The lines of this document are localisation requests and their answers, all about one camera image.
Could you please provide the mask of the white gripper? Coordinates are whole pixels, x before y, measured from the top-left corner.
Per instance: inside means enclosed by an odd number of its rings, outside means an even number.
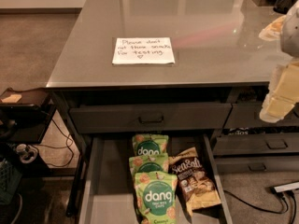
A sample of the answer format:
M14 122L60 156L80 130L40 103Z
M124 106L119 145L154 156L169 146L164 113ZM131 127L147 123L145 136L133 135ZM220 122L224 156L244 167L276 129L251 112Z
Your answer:
M276 123L283 120L299 101L299 59L291 59L286 65L278 65L269 83L269 96L266 96L259 118Z

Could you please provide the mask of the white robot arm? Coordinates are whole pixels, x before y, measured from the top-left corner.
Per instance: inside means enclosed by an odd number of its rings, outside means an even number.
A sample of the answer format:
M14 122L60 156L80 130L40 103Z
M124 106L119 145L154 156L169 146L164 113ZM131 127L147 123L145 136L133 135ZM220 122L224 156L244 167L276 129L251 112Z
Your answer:
M299 1L259 33L265 41L278 41L292 59L278 65L271 76L259 117L269 123L283 120L299 103Z

